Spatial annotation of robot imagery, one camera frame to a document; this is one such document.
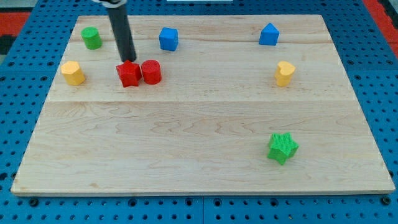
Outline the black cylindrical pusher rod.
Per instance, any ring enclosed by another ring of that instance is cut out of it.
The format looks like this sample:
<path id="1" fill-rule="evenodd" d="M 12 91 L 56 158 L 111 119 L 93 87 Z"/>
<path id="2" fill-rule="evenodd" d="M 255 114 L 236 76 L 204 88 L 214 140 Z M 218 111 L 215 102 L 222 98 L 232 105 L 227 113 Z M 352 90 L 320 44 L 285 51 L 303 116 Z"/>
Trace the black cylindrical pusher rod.
<path id="1" fill-rule="evenodd" d="M 110 5 L 107 11 L 121 61 L 134 62 L 137 55 L 125 4 Z"/>

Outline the white rod mount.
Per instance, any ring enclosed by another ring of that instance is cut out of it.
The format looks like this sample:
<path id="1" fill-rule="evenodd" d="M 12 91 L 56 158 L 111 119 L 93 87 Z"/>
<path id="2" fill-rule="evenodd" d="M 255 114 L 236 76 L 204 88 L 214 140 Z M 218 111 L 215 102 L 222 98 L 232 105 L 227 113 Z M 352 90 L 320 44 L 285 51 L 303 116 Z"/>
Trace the white rod mount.
<path id="1" fill-rule="evenodd" d="M 104 7 L 120 7 L 127 3 L 127 0 L 92 0 Z"/>

